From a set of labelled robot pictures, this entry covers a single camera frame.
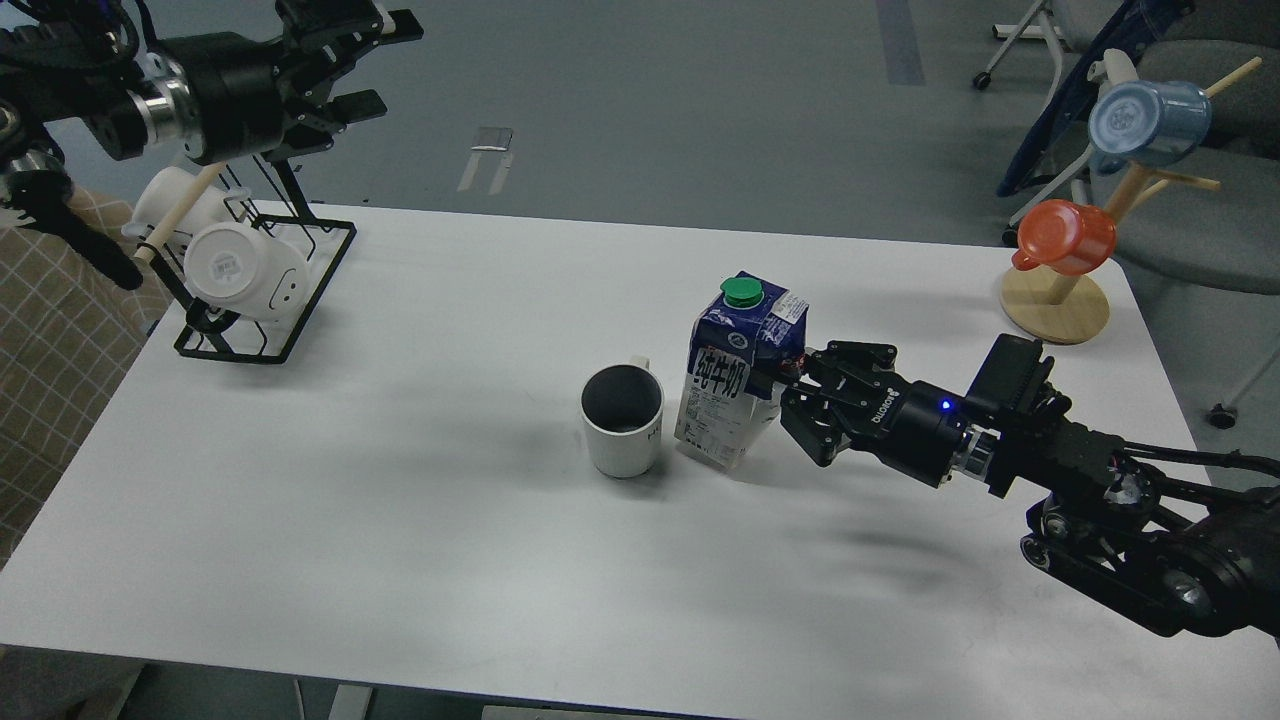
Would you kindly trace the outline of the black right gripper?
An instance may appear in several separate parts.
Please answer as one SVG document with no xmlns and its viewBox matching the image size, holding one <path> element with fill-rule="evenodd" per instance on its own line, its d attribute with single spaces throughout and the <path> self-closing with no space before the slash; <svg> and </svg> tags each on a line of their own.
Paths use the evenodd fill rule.
<svg viewBox="0 0 1280 720">
<path fill-rule="evenodd" d="M 899 375 L 897 355 L 892 345 L 852 341 L 809 354 L 758 345 L 748 383 L 786 387 L 769 400 L 749 397 L 746 428 L 765 430 L 780 418 L 819 468 L 858 451 L 937 488 L 954 469 L 968 423 L 955 393 Z"/>
</svg>

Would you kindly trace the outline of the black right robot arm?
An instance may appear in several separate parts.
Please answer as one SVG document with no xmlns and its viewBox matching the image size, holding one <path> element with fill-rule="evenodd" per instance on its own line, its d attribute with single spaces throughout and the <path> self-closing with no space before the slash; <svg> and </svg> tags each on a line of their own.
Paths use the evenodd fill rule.
<svg viewBox="0 0 1280 720">
<path fill-rule="evenodd" d="M 1047 491 L 1027 511 L 1023 557 L 1157 635 L 1221 637 L 1279 626 L 1277 489 L 1180 480 L 1164 462 L 1275 477 L 1271 457 L 1130 442 L 1071 421 L 1038 340 L 1001 334 L 964 395 L 895 370 L 892 345 L 832 341 L 758 361 L 781 392 L 781 423 L 826 468 L 845 450 L 938 487 L 954 474 L 1005 497 Z"/>
</svg>

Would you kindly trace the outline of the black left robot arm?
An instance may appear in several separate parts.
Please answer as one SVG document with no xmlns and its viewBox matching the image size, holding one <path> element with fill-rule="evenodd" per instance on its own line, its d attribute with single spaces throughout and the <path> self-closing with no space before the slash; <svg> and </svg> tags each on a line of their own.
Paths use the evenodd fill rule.
<svg viewBox="0 0 1280 720">
<path fill-rule="evenodd" d="M 115 160 L 169 141 L 200 167 L 259 156 L 310 217 L 291 159 L 387 113 L 378 92 L 334 96 L 335 82 L 375 49 L 424 36 L 411 10 L 374 1 L 278 1 L 280 33 L 261 41 L 230 31 L 160 38 L 145 3 L 133 12 L 120 1 L 17 8 L 29 23 L 3 31 L 3 208 L 127 291 L 142 273 L 70 210 L 73 183 L 50 123 L 82 120 Z"/>
</svg>

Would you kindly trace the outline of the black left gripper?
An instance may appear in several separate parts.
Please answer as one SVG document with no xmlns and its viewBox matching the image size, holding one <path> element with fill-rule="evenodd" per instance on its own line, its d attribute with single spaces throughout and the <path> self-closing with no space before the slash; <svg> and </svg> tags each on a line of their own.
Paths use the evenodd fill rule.
<svg viewBox="0 0 1280 720">
<path fill-rule="evenodd" d="M 160 56 L 193 108 L 189 158 L 207 165 L 246 155 L 284 161 L 321 152 L 348 126 L 388 113 L 374 90 L 333 96 L 335 82 L 383 45 L 421 40 L 411 10 L 375 1 L 276 1 L 282 35 L 221 32 L 165 38 Z"/>
</svg>

